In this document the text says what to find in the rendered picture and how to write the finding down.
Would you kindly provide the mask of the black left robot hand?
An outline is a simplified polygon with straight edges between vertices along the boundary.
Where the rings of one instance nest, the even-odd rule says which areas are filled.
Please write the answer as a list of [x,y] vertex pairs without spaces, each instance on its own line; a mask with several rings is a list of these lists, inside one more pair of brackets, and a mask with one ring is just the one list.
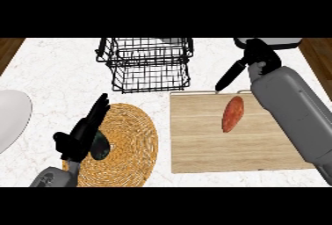
[[53,134],[56,151],[60,153],[62,160],[71,160],[79,163],[85,158],[91,149],[94,135],[109,109],[107,94],[103,93],[93,104],[88,115],[79,119],[69,134],[62,132]]

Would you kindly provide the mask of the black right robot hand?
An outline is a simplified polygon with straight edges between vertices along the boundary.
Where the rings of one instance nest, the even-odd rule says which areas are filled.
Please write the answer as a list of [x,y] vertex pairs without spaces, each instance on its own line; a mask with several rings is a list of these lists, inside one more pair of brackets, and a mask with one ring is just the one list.
[[243,49],[243,57],[233,63],[230,69],[220,78],[215,84],[215,91],[221,91],[230,85],[246,66],[251,66],[254,63],[259,62],[264,63],[259,76],[267,75],[282,67],[282,60],[273,51],[273,48],[261,39],[248,39]]

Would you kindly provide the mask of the orange sweet potato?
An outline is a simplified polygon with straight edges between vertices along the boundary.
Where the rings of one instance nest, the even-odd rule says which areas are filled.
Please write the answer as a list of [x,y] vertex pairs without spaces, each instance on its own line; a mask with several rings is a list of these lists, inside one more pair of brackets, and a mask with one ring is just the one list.
[[243,100],[239,96],[233,97],[227,103],[223,118],[221,118],[221,130],[227,133],[236,126],[243,115]]

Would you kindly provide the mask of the pale wooden tray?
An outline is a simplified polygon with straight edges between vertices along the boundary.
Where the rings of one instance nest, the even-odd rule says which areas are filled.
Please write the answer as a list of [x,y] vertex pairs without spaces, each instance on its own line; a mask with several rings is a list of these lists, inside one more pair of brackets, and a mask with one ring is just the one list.
[[[243,115],[230,132],[221,130],[231,98],[243,100]],[[270,113],[248,91],[236,94],[169,94],[171,171],[200,173],[310,169]]]

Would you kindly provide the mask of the grey white appliance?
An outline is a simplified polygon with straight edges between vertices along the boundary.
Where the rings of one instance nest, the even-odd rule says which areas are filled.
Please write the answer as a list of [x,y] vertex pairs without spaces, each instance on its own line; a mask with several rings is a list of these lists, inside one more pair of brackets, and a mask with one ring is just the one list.
[[[243,49],[246,47],[248,38],[234,38],[234,45]],[[301,38],[262,38],[264,43],[273,50],[296,48],[301,44]]]

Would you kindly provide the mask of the dark green avocado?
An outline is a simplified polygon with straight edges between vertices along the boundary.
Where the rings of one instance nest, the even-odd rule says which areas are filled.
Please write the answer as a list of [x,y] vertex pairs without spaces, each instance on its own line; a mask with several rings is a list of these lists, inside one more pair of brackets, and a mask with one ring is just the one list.
[[93,143],[91,143],[91,158],[94,160],[103,160],[110,152],[110,145],[107,139],[102,132],[97,132],[94,135]]

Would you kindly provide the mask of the round woven wicker placemat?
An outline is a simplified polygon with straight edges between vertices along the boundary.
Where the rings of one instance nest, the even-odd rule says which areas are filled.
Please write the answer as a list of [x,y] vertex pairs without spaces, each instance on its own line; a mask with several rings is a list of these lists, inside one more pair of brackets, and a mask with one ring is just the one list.
[[155,124],[144,111],[130,104],[112,104],[100,131],[110,144],[109,155],[79,164],[78,187],[143,186],[158,153]]

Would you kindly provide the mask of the white rounded appliance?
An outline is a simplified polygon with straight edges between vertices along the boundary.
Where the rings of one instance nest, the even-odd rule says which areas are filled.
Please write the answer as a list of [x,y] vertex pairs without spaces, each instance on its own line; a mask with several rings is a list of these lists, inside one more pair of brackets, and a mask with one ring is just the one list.
[[23,133],[32,113],[32,102],[22,91],[0,91],[0,154]]

